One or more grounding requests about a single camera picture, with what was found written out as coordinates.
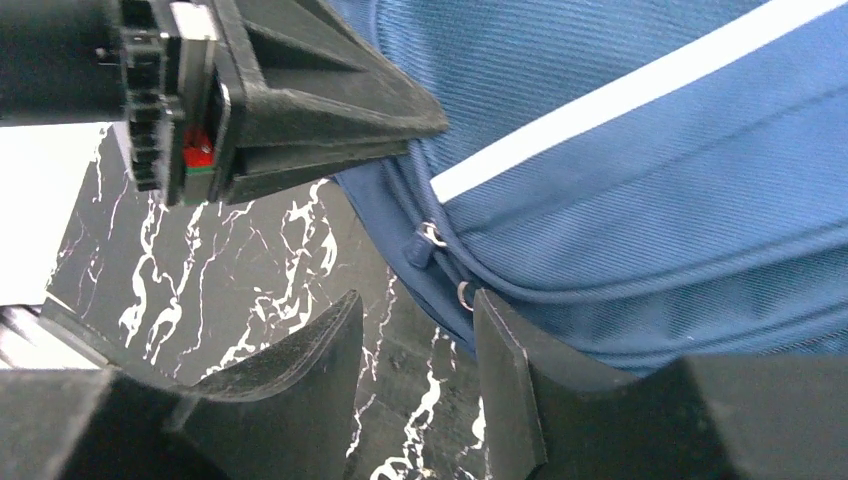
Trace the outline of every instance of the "marble floor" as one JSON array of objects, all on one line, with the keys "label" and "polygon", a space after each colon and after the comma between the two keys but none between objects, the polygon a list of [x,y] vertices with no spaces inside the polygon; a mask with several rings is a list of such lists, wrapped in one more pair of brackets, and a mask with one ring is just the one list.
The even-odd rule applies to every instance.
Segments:
[{"label": "marble floor", "polygon": [[237,206],[137,194],[111,130],[92,159],[45,316],[133,375],[193,383],[348,290],[365,339],[346,479],[484,479],[474,362],[421,311],[328,180]]}]

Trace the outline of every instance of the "white surface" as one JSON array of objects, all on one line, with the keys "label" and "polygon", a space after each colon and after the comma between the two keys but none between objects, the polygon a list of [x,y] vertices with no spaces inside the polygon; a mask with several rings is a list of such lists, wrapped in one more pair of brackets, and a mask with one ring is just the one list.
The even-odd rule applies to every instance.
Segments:
[{"label": "white surface", "polygon": [[441,203],[545,150],[723,68],[848,0],[772,0],[718,30],[528,123],[430,180]]},{"label": "white surface", "polygon": [[0,305],[44,303],[85,170],[107,127],[0,128]]},{"label": "white surface", "polygon": [[[73,348],[41,328],[38,318],[23,308],[4,308],[0,312],[0,320],[3,322],[0,323],[0,359],[5,359],[7,363],[15,367],[51,370],[99,369]],[[24,357],[15,357],[16,354],[24,355]]]},{"label": "white surface", "polygon": [[194,5],[186,2],[171,4],[171,12],[177,22],[180,36],[188,40],[217,40],[215,21],[205,5]]}]

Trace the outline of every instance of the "white stripe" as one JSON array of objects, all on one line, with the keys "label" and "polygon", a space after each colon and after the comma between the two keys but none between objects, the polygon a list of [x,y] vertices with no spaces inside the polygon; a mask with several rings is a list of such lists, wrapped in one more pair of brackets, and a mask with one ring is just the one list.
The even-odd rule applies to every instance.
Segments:
[{"label": "white stripe", "polygon": [[435,176],[430,185],[439,202],[445,203],[545,150],[705,77],[846,3],[848,0],[772,0],[528,123]]}]

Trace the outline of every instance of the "black plastic bracket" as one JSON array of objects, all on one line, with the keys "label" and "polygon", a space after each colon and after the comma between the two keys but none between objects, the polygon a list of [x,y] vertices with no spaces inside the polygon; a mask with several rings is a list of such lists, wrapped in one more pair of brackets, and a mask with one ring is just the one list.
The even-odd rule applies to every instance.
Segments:
[{"label": "black plastic bracket", "polygon": [[201,0],[223,41],[209,201],[241,203],[447,128],[439,103],[321,0]]},{"label": "black plastic bracket", "polygon": [[117,369],[0,372],[3,478],[340,479],[362,351],[349,293],[200,383]]},{"label": "black plastic bracket", "polygon": [[637,379],[485,290],[474,331],[494,480],[812,480],[848,471],[848,358],[685,357]]}]

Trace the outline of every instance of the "blue bag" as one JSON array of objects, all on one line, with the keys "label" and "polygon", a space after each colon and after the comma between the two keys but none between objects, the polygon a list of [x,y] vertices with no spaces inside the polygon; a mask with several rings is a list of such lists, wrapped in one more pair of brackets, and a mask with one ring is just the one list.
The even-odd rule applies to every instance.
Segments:
[{"label": "blue bag", "polygon": [[848,0],[333,0],[450,130],[340,174],[473,353],[476,288],[611,366],[848,352]]}]

